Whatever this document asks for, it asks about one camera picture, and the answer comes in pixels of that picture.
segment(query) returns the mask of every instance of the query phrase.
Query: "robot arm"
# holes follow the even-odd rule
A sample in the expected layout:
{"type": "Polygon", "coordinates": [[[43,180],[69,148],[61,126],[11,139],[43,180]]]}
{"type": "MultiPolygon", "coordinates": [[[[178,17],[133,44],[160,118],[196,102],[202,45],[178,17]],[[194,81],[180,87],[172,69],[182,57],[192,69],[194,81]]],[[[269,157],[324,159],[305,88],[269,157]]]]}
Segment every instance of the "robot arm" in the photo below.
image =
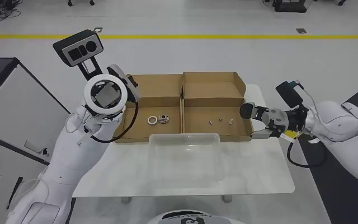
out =
{"type": "Polygon", "coordinates": [[[118,137],[114,132],[120,125],[127,101],[140,99],[132,76],[117,66],[109,66],[109,74],[102,74],[94,56],[103,46],[94,32],[82,31],[54,44],[61,59],[69,66],[78,65],[87,79],[84,100],[66,121],[59,135],[50,165],[34,179],[32,187],[20,191],[17,203],[11,204],[6,224],[64,224],[72,194],[81,178],[101,159],[110,142],[118,137]],[[95,70],[88,73],[82,62],[91,59],[95,70]]]}
{"type": "Polygon", "coordinates": [[[339,105],[331,101],[325,101],[318,105],[313,101],[315,108],[306,108],[302,104],[303,99],[294,90],[295,86],[300,86],[304,90],[298,81],[284,82],[276,88],[284,101],[294,108],[293,110],[263,108],[256,106],[253,102],[246,102],[241,106],[242,118],[253,118],[266,125],[265,129],[253,132],[251,137],[278,138],[287,130],[317,137],[342,166],[358,178],[358,163],[356,162],[358,158],[356,148],[358,144],[358,108],[349,102],[339,105]]]}

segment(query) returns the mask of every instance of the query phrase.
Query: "table leg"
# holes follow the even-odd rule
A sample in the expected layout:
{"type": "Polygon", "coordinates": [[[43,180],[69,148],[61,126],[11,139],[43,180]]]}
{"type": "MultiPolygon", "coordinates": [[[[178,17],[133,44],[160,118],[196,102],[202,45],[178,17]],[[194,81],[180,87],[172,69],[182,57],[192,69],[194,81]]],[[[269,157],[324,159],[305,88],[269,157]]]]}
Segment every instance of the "table leg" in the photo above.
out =
{"type": "Polygon", "coordinates": [[[122,204],[129,204],[132,201],[132,197],[121,197],[122,204]]]}
{"type": "Polygon", "coordinates": [[[222,201],[224,203],[230,203],[233,201],[232,195],[222,195],[222,201]]]}

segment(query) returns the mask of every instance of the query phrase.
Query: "open cardboard box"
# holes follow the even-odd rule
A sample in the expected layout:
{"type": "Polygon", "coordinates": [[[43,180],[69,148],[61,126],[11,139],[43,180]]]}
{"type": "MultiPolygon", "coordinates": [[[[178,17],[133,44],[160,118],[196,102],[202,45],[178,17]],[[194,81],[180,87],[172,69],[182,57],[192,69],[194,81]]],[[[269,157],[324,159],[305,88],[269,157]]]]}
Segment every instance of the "open cardboard box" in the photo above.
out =
{"type": "MultiPolygon", "coordinates": [[[[239,114],[246,85],[236,72],[146,74],[133,78],[142,96],[138,116],[127,134],[116,142],[147,142],[151,134],[179,133],[218,133],[222,142],[251,140],[251,121],[239,114]],[[148,124],[150,116],[162,114],[168,114],[167,124],[148,124]]],[[[114,136],[121,134],[133,118],[134,104],[126,106],[114,136]]]]}
{"type": "Polygon", "coordinates": [[[222,142],[250,141],[252,123],[239,113],[245,90],[246,85],[236,72],[185,72],[183,133],[214,132],[222,142]]]}
{"type": "MultiPolygon", "coordinates": [[[[147,142],[151,134],[182,133],[182,74],[145,74],[134,75],[133,78],[142,97],[138,115],[132,128],[116,142],[147,142]],[[150,116],[159,117],[162,114],[168,114],[168,123],[148,124],[150,116]]],[[[114,136],[121,134],[133,118],[135,105],[127,103],[126,107],[114,136]]]]}

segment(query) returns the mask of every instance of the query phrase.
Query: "white ring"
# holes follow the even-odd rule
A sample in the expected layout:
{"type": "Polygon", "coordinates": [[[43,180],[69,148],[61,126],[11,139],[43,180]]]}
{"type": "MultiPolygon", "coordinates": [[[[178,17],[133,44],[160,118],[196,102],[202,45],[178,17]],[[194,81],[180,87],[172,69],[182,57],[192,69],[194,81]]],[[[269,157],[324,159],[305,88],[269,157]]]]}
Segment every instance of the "white ring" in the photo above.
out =
{"type": "Polygon", "coordinates": [[[86,104],[94,112],[99,113],[99,114],[110,115],[110,114],[116,114],[116,113],[120,112],[123,109],[123,107],[125,106],[127,99],[128,99],[128,93],[127,93],[127,89],[126,89],[125,85],[119,78],[112,76],[111,74],[99,74],[98,76],[94,76],[87,82],[86,86],[84,87],[84,100],[86,101],[86,104]],[[118,102],[118,104],[113,108],[107,108],[107,109],[101,108],[101,107],[97,106],[91,98],[92,87],[95,84],[102,82],[102,81],[111,81],[119,86],[119,89],[121,91],[121,99],[118,102]]]}
{"type": "Polygon", "coordinates": [[[148,124],[155,125],[158,122],[158,118],[156,116],[150,116],[148,117],[148,124]]]}

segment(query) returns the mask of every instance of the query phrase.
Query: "plastic tray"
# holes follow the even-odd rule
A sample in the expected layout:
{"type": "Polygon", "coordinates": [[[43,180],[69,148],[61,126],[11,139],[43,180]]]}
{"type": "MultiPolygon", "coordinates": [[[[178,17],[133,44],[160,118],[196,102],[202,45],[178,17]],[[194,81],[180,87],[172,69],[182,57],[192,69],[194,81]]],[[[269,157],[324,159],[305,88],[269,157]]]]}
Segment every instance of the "plastic tray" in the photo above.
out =
{"type": "Polygon", "coordinates": [[[194,188],[223,180],[216,133],[152,134],[148,178],[156,188],[194,188]]]}

